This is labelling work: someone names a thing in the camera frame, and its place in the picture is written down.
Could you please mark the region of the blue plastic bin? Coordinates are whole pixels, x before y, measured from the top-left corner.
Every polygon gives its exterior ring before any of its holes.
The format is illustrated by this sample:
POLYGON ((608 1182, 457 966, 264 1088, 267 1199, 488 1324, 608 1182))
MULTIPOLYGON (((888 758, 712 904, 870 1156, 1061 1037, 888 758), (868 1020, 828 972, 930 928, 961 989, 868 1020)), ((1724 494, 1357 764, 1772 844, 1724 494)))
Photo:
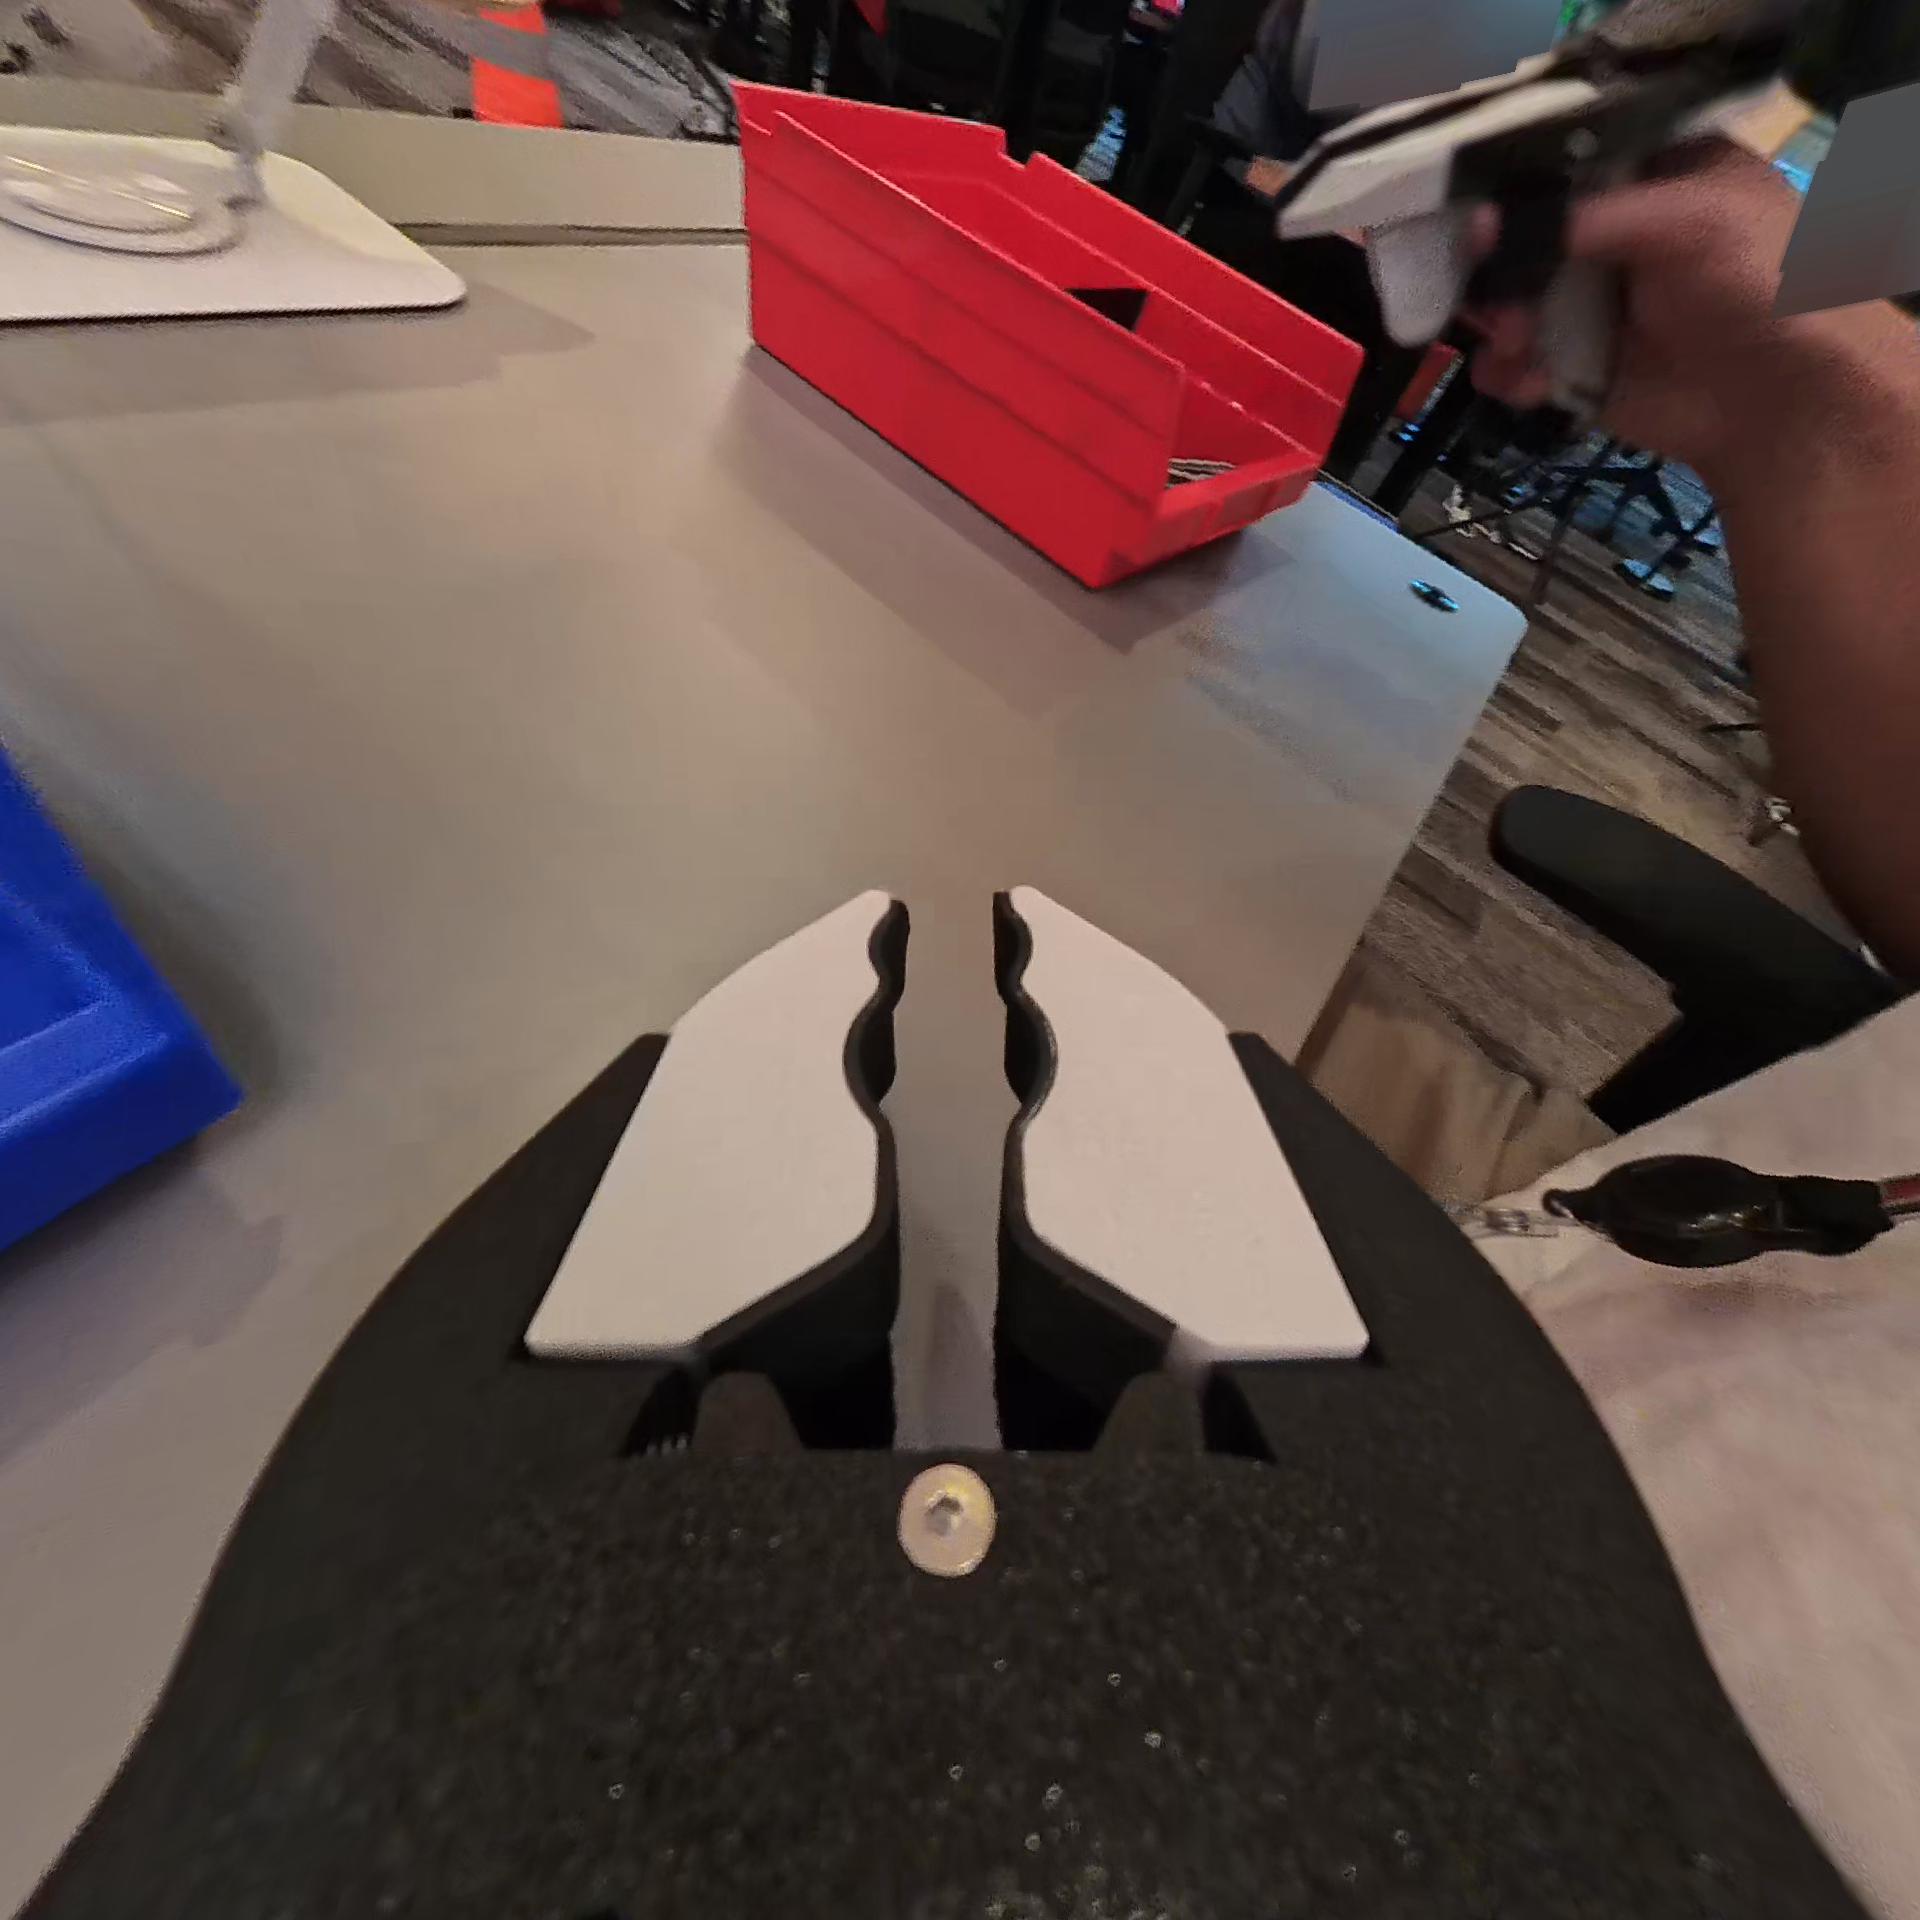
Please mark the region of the blue plastic bin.
POLYGON ((200 1022, 2 758, 2 1244, 240 1101, 200 1022))

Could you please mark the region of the red plastic bin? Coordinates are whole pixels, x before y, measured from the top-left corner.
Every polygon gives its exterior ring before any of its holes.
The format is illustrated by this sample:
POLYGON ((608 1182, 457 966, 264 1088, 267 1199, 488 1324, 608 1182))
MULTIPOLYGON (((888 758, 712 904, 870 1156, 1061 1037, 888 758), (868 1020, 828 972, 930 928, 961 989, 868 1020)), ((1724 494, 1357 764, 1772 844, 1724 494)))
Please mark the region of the red plastic bin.
POLYGON ((734 83, 753 342, 1104 590, 1296 503, 1362 349, 997 128, 734 83), (1126 331, 1069 286, 1149 290, 1126 331))

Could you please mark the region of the orange traffic cone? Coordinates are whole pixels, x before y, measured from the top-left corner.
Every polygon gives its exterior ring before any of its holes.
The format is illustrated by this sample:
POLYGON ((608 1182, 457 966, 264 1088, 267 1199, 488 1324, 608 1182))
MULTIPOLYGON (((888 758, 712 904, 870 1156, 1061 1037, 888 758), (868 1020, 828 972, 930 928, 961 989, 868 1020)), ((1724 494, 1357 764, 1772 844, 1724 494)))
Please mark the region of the orange traffic cone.
POLYGON ((472 116, 499 128, 570 126, 539 3, 474 5, 468 34, 472 116))

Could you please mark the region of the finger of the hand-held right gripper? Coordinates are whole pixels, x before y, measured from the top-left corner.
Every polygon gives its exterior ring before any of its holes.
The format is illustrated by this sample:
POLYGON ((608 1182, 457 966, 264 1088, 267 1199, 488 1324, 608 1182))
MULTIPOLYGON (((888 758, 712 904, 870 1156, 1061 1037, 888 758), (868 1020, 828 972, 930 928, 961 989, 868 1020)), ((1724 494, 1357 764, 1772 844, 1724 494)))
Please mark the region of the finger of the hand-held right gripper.
POLYGON ((1362 112, 1322 134, 1277 192, 1277 235, 1373 232, 1450 207, 1568 202, 1570 142, 1609 87, 1508 75, 1362 112))
POLYGON ((1381 326, 1400 347, 1432 346, 1465 303, 1478 267, 1478 207, 1443 206, 1362 231, 1381 326))

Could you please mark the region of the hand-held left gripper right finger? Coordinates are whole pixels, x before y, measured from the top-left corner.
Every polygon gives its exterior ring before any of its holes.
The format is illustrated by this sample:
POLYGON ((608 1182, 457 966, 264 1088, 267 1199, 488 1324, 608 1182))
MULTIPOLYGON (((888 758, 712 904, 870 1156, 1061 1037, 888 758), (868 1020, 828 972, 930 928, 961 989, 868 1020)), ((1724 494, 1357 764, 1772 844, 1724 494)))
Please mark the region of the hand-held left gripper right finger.
POLYGON ((1346 1363, 1371 1343, 1229 1029, 1030 884, 993 900, 1016 1093, 997 1336, 1110 1405, 1137 1376, 1346 1363))

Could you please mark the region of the person's white shirt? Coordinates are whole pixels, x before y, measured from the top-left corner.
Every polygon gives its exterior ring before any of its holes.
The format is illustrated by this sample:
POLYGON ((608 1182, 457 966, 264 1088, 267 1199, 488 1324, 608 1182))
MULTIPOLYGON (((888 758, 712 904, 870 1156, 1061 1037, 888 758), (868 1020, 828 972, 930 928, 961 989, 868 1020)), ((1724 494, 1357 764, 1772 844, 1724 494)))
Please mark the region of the person's white shirt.
POLYGON ((1916 1218, 1696 1270, 1572 1222, 1491 1256, 1619 1443, 1793 1800, 1873 1914, 1916 1916, 1916 1218))

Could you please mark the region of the person's right forearm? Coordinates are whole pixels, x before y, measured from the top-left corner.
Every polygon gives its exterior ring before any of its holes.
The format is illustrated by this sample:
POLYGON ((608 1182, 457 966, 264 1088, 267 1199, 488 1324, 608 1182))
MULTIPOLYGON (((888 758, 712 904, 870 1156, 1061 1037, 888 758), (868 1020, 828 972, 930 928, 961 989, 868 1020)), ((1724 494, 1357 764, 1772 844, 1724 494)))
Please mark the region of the person's right forearm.
POLYGON ((1889 301, 1778 326, 1699 454, 1781 789, 1821 887, 1917 970, 1917 341, 1889 301))

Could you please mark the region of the white folding stand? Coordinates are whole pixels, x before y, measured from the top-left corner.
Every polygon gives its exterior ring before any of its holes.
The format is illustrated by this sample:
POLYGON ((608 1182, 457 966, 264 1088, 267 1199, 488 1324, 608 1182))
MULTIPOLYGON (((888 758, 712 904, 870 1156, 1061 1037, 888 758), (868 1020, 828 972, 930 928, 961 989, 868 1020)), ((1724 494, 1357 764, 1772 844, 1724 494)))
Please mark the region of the white folding stand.
POLYGON ((277 154, 334 12, 260 5, 206 138, 4 126, 4 326, 460 303, 457 272, 277 154))

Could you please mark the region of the grey desk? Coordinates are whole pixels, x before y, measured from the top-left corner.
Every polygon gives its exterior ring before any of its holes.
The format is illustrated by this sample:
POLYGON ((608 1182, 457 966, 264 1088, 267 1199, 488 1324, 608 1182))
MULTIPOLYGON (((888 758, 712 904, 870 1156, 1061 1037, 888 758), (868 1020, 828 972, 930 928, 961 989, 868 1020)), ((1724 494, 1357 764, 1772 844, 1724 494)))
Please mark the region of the grey desk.
POLYGON ((997 1443, 993 894, 1293 1055, 1525 634, 1325 490, 1081 591, 750 347, 732 149, 297 130, 465 303, 4 333, 4 746, 246 1085, 4 1254, 4 1914, 372 1294, 866 888, 899 1434, 997 1443))

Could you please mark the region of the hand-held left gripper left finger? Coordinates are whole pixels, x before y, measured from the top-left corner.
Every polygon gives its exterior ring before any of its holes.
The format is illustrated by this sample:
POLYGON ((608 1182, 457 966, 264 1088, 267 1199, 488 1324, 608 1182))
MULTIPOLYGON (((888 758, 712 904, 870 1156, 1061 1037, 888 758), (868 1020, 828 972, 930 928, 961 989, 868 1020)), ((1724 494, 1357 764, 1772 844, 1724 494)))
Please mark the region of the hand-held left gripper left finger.
POLYGON ((901 1300, 905 904, 857 894, 667 1034, 525 1325, 534 1360, 758 1374, 820 1399, 888 1366, 901 1300))

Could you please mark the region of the black office chair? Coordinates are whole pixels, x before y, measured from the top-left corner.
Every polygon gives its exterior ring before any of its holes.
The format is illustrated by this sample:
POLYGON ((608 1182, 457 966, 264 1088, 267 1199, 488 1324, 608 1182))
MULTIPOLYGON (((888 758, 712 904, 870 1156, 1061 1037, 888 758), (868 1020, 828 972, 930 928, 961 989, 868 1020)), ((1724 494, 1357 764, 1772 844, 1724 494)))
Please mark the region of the black office chair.
POLYGON ((1908 996, 1859 949, 1619 806, 1518 787, 1496 810, 1491 854, 1669 989, 1669 1027, 1589 1095, 1619 1136, 1819 1048, 1908 996))

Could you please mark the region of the person's right hand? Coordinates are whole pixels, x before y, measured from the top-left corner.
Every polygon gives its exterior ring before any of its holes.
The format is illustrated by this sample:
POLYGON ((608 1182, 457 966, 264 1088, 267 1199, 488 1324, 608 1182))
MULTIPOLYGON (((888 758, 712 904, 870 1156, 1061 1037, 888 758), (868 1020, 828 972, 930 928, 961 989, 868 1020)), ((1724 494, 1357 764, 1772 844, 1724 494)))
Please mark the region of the person's right hand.
POLYGON ((1765 157, 1721 138, 1570 204, 1566 264, 1619 277, 1606 429, 1712 476, 1793 407, 1821 355, 1817 325, 1773 314, 1796 211, 1765 157))

